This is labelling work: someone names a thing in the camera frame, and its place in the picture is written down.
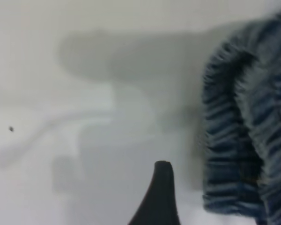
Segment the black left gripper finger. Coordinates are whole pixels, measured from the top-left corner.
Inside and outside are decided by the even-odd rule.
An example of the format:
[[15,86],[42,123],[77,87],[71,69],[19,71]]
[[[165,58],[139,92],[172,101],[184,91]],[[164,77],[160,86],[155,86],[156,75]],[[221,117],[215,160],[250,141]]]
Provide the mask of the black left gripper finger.
[[154,164],[152,180],[130,225],[179,225],[174,172],[170,162]]

